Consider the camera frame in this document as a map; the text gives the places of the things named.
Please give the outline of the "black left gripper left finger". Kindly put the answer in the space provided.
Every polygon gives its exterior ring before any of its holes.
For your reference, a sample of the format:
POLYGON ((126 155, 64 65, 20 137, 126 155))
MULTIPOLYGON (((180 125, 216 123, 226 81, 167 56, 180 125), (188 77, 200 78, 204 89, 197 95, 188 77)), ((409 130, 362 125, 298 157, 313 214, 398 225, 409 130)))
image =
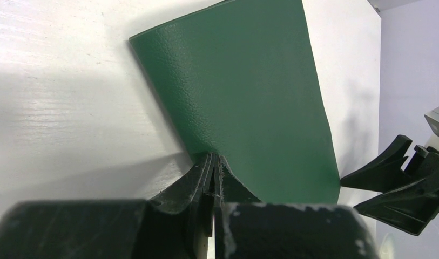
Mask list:
POLYGON ((38 200, 0 220, 0 258, 205 258, 215 155, 151 199, 38 200))

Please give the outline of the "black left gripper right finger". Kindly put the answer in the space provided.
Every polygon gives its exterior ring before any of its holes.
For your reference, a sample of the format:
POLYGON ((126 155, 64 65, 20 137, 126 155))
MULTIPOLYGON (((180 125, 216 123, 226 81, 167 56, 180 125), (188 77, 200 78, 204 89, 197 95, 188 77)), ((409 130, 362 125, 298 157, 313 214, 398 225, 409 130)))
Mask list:
POLYGON ((216 258, 378 258, 364 220, 344 205, 260 201, 223 156, 214 166, 216 258))

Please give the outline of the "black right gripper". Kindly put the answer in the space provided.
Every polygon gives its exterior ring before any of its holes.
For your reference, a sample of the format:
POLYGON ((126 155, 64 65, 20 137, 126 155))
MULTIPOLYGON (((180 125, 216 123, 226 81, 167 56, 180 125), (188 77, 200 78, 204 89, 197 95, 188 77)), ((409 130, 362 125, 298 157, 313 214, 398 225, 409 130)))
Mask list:
POLYGON ((439 214, 439 151, 416 145, 404 172, 401 167, 411 143, 407 136, 398 135, 374 160, 342 177, 340 184, 383 193, 354 208, 361 215, 418 236, 439 214), (419 180, 405 185, 410 178, 419 180))

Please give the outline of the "green placemat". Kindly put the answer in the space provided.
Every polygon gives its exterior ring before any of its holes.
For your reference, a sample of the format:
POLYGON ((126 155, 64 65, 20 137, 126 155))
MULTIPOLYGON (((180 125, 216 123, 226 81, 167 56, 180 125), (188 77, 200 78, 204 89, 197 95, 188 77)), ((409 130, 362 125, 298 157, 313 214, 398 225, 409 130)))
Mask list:
POLYGON ((193 161, 223 155, 265 202, 337 203, 301 1, 223 1, 129 42, 193 161))

